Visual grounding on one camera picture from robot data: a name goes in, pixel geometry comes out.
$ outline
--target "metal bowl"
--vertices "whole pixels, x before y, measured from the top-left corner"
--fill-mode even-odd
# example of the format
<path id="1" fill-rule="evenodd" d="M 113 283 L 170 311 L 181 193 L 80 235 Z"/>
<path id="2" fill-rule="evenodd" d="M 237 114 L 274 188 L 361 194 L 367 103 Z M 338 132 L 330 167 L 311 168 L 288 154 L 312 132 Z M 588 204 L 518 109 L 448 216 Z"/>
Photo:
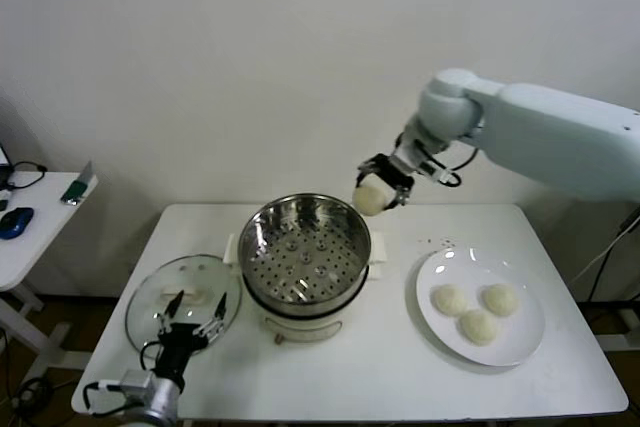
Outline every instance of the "metal bowl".
<path id="1" fill-rule="evenodd" d="M 251 217 L 238 260 L 252 297 L 271 312 L 312 319 L 344 307 L 366 280 L 369 229 L 341 200 L 295 194 Z"/>

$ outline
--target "blue computer mouse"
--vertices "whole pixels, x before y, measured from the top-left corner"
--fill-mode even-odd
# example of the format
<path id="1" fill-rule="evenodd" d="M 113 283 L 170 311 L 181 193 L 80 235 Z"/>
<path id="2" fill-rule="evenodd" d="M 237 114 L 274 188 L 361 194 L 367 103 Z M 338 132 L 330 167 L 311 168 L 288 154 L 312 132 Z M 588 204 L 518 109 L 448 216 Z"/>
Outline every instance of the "blue computer mouse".
<path id="1" fill-rule="evenodd" d="M 0 219 L 0 239 L 15 239 L 24 232 L 32 218 L 31 207 L 18 207 L 7 212 Z"/>

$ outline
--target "white plate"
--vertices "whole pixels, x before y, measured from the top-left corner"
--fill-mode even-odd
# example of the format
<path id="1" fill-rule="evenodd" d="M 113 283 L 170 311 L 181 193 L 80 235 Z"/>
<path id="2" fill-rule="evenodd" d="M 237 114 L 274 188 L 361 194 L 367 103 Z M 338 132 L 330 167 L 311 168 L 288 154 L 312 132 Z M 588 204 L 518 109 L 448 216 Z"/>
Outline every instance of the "white plate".
<path id="1" fill-rule="evenodd" d="M 500 333 L 487 346 L 478 346 L 468 340 L 459 328 L 458 319 L 440 313 L 433 304 L 434 291 L 443 284 L 453 284 L 465 293 L 469 309 L 487 310 L 482 292 L 498 283 L 510 284 L 516 290 L 520 307 L 510 317 L 495 317 Z M 420 310 L 431 330 L 449 348 L 467 359 L 492 366 L 517 365 L 540 345 L 544 333 L 540 302 L 525 275 L 498 256 L 460 247 L 436 252 L 422 264 L 416 289 Z"/>

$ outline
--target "pot lid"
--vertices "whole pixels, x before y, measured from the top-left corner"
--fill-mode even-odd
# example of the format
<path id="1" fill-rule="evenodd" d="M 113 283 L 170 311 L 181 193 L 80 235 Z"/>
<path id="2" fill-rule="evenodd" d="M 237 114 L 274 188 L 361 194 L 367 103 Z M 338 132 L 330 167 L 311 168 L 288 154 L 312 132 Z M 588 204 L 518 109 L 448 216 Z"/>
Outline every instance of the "pot lid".
<path id="1" fill-rule="evenodd" d="M 146 343 L 157 340 L 162 317 L 165 324 L 204 325 L 213 319 L 225 294 L 226 312 L 222 320 L 227 331 L 242 296 L 240 279 L 231 274 L 231 266 L 219 257 L 205 254 L 172 260 L 144 279 L 131 297 L 125 316 L 127 337 L 139 352 Z M 172 301 L 174 308 L 167 314 Z M 218 337 L 210 339 L 209 345 Z M 154 347 L 147 349 L 145 355 L 152 358 L 156 353 Z"/>

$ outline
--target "white table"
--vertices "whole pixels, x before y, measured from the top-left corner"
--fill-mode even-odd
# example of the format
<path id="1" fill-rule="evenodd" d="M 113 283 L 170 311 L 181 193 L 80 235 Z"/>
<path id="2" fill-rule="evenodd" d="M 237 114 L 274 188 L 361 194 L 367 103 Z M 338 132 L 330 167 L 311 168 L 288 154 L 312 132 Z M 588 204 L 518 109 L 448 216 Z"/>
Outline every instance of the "white table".
<path id="1" fill-rule="evenodd" d="M 36 179 L 38 172 L 16 172 L 11 181 L 16 185 L 25 185 Z M 47 337 L 24 317 L 30 309 L 41 310 L 42 302 L 21 282 L 40 258 L 60 230 L 82 205 L 71 206 L 60 202 L 60 197 L 71 182 L 78 177 L 73 172 L 47 172 L 35 185 L 14 191 L 7 212 L 16 207 L 32 207 L 33 219 L 24 233 L 15 239 L 0 240 L 0 291 L 11 290 L 23 303 L 17 312 L 0 299 L 0 325 L 8 334 L 16 337 L 33 351 L 38 353 L 36 361 L 29 369 L 25 380 L 43 375 L 48 367 L 82 369 L 86 365 L 87 352 L 65 352 L 60 344 L 69 332 L 71 325 L 58 324 Z M 97 184 L 94 177 L 84 196 L 88 196 Z"/>
<path id="2" fill-rule="evenodd" d="M 228 235 L 238 233 L 258 207 L 172 205 L 165 210 L 73 396 L 76 411 L 85 412 L 82 385 L 119 379 L 125 370 L 138 368 L 124 315 L 140 282 L 176 257 L 222 256 Z M 220 342 L 191 359 L 181 418 L 455 421 L 626 409 L 620 383 L 520 209 L 413 205 L 367 222 L 384 234 L 389 261 L 381 267 L 382 278 L 368 281 L 350 306 L 357 322 L 345 323 L 324 342 L 276 345 L 245 295 Z M 429 333 L 415 300 L 416 269 L 446 239 L 497 251 L 529 278 L 547 328 L 538 352 L 523 365 L 471 363 Z"/>

